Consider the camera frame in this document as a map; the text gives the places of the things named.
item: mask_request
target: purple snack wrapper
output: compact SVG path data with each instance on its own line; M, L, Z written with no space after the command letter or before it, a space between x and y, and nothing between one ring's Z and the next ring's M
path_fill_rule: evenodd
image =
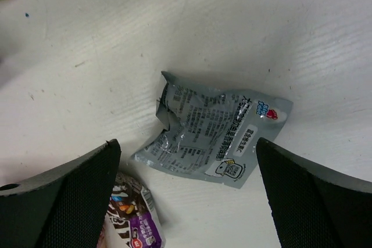
M118 172L108 216L130 248L164 248L158 215L150 191L134 178Z

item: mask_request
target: white table surface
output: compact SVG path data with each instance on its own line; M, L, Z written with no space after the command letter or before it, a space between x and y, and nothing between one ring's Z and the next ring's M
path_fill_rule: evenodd
M8 0L0 59L0 184L111 138L125 166L161 129L161 70L294 101L276 143L372 181L372 0ZM167 247L280 246L258 168L240 190L127 168Z

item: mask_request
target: black mesh fabric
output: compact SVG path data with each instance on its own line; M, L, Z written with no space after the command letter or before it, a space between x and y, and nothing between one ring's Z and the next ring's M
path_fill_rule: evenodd
M312 176L265 146L257 145L257 158L282 247L343 247Z
M372 194L314 181L344 246L371 248Z
M65 178L36 247L96 248L119 160L106 152Z

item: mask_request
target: red logo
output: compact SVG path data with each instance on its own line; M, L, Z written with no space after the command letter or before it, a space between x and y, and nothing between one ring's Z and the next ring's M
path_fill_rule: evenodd
M140 241L138 238L132 239L132 247L133 248L142 248L142 241Z
M278 114L275 110L269 110L266 114L266 117L276 120L278 119Z

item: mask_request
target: candy wrapper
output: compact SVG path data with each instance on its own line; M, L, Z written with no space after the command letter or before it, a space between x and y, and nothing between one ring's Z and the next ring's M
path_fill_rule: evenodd
M292 102L162 74L167 84L156 116L166 129L132 159L179 177L240 188L257 166L257 140L275 139Z
M107 213L128 247L164 248L151 193L134 178L117 173Z

